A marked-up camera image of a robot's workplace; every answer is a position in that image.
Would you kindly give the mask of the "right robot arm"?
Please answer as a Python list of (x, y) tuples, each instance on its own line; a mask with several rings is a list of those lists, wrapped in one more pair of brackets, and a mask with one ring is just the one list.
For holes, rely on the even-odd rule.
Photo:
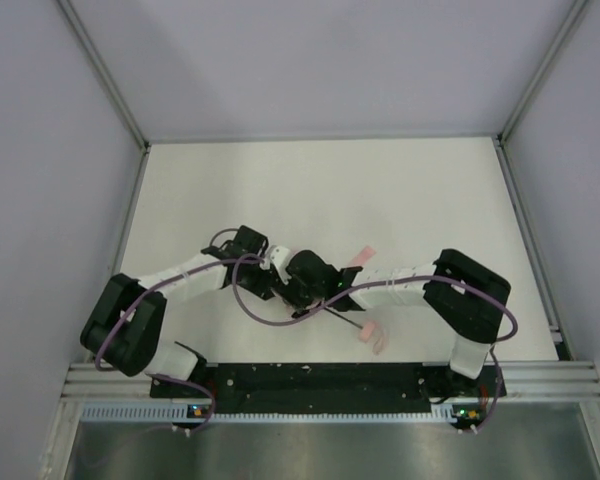
[(269, 252), (273, 291), (299, 318), (324, 305), (337, 312), (384, 307), (424, 307), (455, 333), (449, 368), (475, 380), (495, 345), (511, 284), (455, 249), (412, 268), (338, 269), (311, 250), (276, 246)]

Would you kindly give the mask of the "pink and black folding umbrella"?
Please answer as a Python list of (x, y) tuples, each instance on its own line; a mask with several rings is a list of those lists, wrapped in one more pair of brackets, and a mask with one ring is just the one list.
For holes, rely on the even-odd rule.
[[(310, 312), (324, 306), (326, 302), (347, 286), (347, 281), (353, 278), (362, 267), (376, 254), (376, 251), (370, 247), (364, 247), (344, 269), (338, 270), (332, 264), (325, 262), (319, 255), (311, 250), (293, 250), (295, 254), (290, 260), (286, 271), (288, 275), (282, 280), (286, 283), (291, 278), (301, 279), (308, 282), (310, 279), (325, 281), (325, 298), (314, 308), (309, 310), (293, 310), (276, 294), (288, 307), (292, 319), (299, 319)], [(346, 312), (361, 312), (358, 307), (353, 307), (353, 302), (343, 298), (326, 306), (320, 313), (328, 313), (336, 318), (343, 320), (358, 330), (357, 338), (365, 344), (370, 344), (372, 352), (375, 355), (380, 354), (387, 343), (386, 334), (380, 324), (374, 320), (365, 318), (364, 321), (356, 321), (345, 316)]]

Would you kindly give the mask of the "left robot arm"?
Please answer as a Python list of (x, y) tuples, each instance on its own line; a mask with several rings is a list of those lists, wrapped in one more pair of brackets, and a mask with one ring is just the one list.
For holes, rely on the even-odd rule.
[(221, 245), (209, 245), (184, 263), (133, 278), (124, 273), (106, 283), (80, 334), (80, 344), (128, 377), (139, 374), (188, 380), (202, 357), (162, 334), (167, 309), (219, 291), (231, 283), (235, 261), (245, 254), (262, 257), (268, 238), (247, 227)]

